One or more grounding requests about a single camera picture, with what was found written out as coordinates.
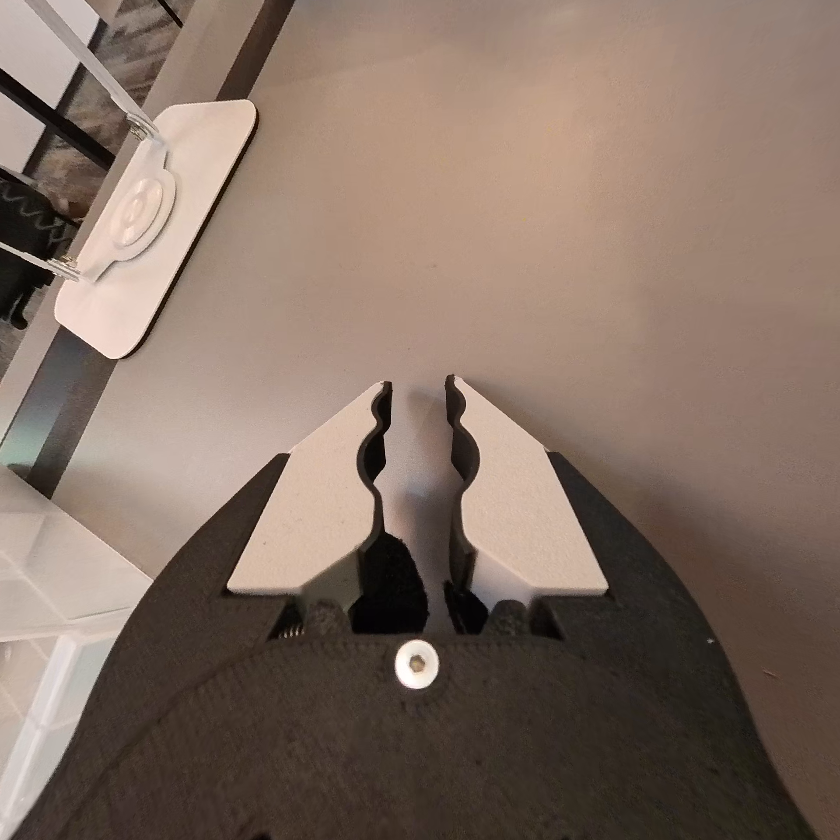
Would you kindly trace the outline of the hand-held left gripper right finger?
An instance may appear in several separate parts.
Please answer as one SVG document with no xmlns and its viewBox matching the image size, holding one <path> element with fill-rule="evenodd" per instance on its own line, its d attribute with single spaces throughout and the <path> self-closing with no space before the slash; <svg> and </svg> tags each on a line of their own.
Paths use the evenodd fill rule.
<svg viewBox="0 0 840 840">
<path fill-rule="evenodd" d="M 454 505 L 454 593 L 526 607 L 547 596 L 598 597 L 607 579 L 548 449 L 466 380 L 445 380 L 451 463 L 463 481 Z"/>
</svg>

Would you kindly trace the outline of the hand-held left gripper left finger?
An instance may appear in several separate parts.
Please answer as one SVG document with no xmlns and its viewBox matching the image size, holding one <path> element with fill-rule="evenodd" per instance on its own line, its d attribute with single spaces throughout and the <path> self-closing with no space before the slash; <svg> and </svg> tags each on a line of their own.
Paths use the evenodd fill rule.
<svg viewBox="0 0 840 840">
<path fill-rule="evenodd" d="M 384 530 L 375 478 L 385 466 L 392 383 L 374 383 L 288 454 L 227 581 L 237 595 L 289 595 L 345 611 L 363 592 L 364 556 Z"/>
</svg>

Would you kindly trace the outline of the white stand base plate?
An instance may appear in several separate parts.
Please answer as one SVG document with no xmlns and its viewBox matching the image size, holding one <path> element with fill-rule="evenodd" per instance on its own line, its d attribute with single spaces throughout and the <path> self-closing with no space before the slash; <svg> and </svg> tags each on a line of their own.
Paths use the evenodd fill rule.
<svg viewBox="0 0 840 840">
<path fill-rule="evenodd" d="M 55 302 L 58 324 L 104 357 L 147 338 L 258 122 L 247 99 L 176 104 L 136 147 Z"/>
</svg>

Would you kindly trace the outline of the clear plastic container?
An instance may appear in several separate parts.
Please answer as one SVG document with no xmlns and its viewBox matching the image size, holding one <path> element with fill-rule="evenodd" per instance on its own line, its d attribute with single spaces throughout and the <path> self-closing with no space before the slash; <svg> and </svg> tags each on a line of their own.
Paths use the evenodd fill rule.
<svg viewBox="0 0 840 840">
<path fill-rule="evenodd" d="M 8 837 L 69 744 L 152 580 L 1 468 L 1 822 Z"/>
</svg>

